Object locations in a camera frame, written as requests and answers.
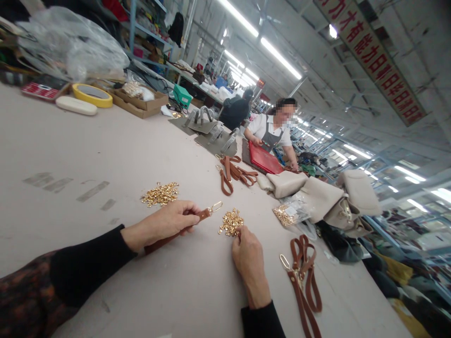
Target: red folder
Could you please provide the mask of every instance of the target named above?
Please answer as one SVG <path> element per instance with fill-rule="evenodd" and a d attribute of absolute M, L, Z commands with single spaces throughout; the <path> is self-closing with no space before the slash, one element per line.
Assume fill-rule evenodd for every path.
<path fill-rule="evenodd" d="M 253 165 L 269 174 L 280 174 L 284 170 L 275 156 L 252 142 L 249 142 L 249 155 Z"/>

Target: yellow tape roll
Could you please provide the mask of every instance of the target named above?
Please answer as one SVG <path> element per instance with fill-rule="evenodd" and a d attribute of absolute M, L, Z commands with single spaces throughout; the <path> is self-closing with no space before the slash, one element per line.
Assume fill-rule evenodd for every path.
<path fill-rule="evenodd" d="M 113 106 L 113 98 L 102 89 L 87 84 L 73 84 L 74 96 L 82 101 L 92 103 L 99 108 L 110 108 Z"/>

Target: hand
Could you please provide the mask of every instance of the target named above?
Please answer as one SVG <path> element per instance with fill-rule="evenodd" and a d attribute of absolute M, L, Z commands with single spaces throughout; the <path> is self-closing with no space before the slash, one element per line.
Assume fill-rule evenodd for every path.
<path fill-rule="evenodd" d="M 141 222 L 121 230 L 122 237 L 128 247 L 134 252 L 154 244 L 164 238 L 181 233 L 194 232 L 193 225 L 199 223 L 202 210 L 191 201 L 174 201 L 162 207 Z"/>
<path fill-rule="evenodd" d="M 293 164 L 291 165 L 291 170 L 292 170 L 292 171 L 299 171 L 299 164 L 293 163 Z"/>
<path fill-rule="evenodd" d="M 262 141 L 261 139 L 257 138 L 257 137 L 254 137 L 254 138 L 252 139 L 252 143 L 253 143 L 255 146 L 262 146 L 262 145 L 263 145 L 263 141 Z"/>
<path fill-rule="evenodd" d="M 258 309 L 271 303 L 268 281 L 264 275 L 263 248 L 257 237 L 243 225 L 233 241 L 232 256 L 243 278 L 249 307 Z"/>

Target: white shirt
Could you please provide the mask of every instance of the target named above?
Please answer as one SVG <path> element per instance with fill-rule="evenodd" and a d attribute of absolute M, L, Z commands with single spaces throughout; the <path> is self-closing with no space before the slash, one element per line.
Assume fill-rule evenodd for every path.
<path fill-rule="evenodd" d="M 281 146 L 291 146 L 289 128 L 282 126 L 282 127 L 277 128 L 276 130 L 274 130 L 274 122 L 273 122 L 274 116 L 271 116 L 271 115 L 265 115 L 265 114 L 258 115 L 255 118 L 255 120 L 253 120 L 249 124 L 249 127 L 248 127 L 249 130 L 252 132 L 252 134 L 259 139 L 263 138 L 263 136 L 266 133 L 266 118 L 268 119 L 268 132 L 274 136 L 280 136 L 280 133 L 283 133 L 279 144 Z"/>

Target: work table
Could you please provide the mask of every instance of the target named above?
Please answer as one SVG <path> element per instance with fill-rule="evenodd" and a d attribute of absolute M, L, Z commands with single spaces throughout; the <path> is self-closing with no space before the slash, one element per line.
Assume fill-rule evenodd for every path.
<path fill-rule="evenodd" d="M 234 181 L 233 195 L 225 196 L 215 168 L 219 163 L 193 141 L 195 135 L 186 135 L 165 116 L 141 120 L 116 106 L 93 117 L 65 112 L 2 84 L 0 102 L 0 276 L 38 255 L 140 221 L 158 209 L 140 201 L 157 182 L 179 183 L 179 199 L 194 200 L 202 209 L 224 203 L 194 234 L 127 264 L 54 337 L 242 337 L 246 293 L 232 260 L 233 238 L 218 235 L 222 216 L 234 207 L 263 245 L 286 336 L 304 337 L 279 259 L 284 254 L 292 263 L 289 242 L 300 231 L 281 226 L 272 212 L 279 202 L 258 184 L 248 188 Z M 240 155 L 241 139 L 238 149 Z M 47 183 L 24 182 L 42 173 L 50 173 Z M 45 189 L 65 178 L 71 180 Z M 102 182 L 108 182 L 103 190 L 77 201 Z M 101 210 L 110 199 L 115 204 Z M 362 262 L 334 265 L 324 254 L 325 244 L 318 239 L 314 245 L 323 302 L 316 319 L 324 338 L 411 336 Z"/>

